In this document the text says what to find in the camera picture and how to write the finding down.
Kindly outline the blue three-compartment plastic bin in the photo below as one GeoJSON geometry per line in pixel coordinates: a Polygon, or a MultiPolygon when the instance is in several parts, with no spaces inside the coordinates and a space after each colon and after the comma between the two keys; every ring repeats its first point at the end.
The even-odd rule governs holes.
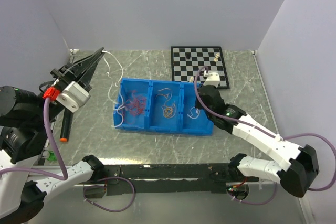
{"type": "Polygon", "coordinates": [[[113,112],[113,127],[208,136],[214,124],[196,108],[194,85],[185,82],[122,79],[113,112]]]}

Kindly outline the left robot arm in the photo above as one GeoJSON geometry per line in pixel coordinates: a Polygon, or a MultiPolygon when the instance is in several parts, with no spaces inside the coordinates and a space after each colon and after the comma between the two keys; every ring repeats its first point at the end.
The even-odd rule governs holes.
{"type": "Polygon", "coordinates": [[[56,147],[51,123],[57,115],[76,112],[89,100],[90,81],[103,56],[100,48],[52,70],[53,79],[39,86],[39,94],[1,87],[1,223],[25,223],[70,187],[103,179],[104,165],[93,155],[70,168],[58,157],[60,174],[34,169],[45,144],[56,147]]]}

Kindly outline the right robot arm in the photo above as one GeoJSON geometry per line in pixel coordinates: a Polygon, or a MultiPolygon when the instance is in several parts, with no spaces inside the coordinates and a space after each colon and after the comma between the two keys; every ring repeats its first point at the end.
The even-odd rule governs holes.
{"type": "Polygon", "coordinates": [[[291,195],[302,198],[319,173],[316,150],[284,140],[256,122],[239,107],[225,103],[213,85],[196,89],[197,108],[214,125],[258,148],[270,160],[238,154],[231,160],[229,175],[235,181],[258,177],[279,183],[291,195]]]}

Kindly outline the white chess piece far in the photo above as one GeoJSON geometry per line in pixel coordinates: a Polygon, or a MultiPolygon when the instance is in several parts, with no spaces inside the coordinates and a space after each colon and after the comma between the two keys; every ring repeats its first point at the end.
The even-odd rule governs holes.
{"type": "Polygon", "coordinates": [[[215,55],[214,61],[215,61],[215,62],[218,62],[220,56],[221,56],[221,55],[220,55],[220,53],[218,52],[218,53],[215,55]]]}

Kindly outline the orange-tipped marker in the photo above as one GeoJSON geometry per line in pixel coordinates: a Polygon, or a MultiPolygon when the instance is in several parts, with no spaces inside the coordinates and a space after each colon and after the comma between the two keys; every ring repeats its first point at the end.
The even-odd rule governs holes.
{"type": "Polygon", "coordinates": [[[62,143],[67,143],[69,140],[72,119],[73,119],[73,113],[70,110],[65,109],[60,132],[60,142],[62,143]]]}

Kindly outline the black and white chessboard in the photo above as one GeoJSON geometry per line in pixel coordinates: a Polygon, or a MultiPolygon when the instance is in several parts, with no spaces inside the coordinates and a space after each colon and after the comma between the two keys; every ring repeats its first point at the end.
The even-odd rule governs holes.
{"type": "Polygon", "coordinates": [[[220,75],[219,89],[229,89],[228,74],[225,66],[224,55],[220,46],[172,46],[171,68],[172,80],[177,82],[189,82],[190,77],[195,77],[199,68],[207,66],[211,71],[217,71],[220,75]],[[214,61],[215,55],[220,53],[218,62],[214,61]]]}

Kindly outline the green translucent plastic piece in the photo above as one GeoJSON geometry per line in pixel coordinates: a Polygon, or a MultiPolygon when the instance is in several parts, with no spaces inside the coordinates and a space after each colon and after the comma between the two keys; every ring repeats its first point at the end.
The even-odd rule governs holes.
{"type": "Polygon", "coordinates": [[[57,161],[57,157],[53,151],[48,151],[48,155],[46,157],[46,160],[49,162],[55,162],[57,161]]]}

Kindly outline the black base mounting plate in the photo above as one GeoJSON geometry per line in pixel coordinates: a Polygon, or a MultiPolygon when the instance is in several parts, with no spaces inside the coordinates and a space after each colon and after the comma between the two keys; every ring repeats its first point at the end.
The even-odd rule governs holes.
{"type": "Polygon", "coordinates": [[[209,191],[225,194],[226,187],[241,182],[257,182],[248,179],[227,163],[212,164],[126,164],[106,165],[94,179],[82,185],[103,185],[99,178],[118,175],[129,180],[136,193],[182,193],[209,191]]]}

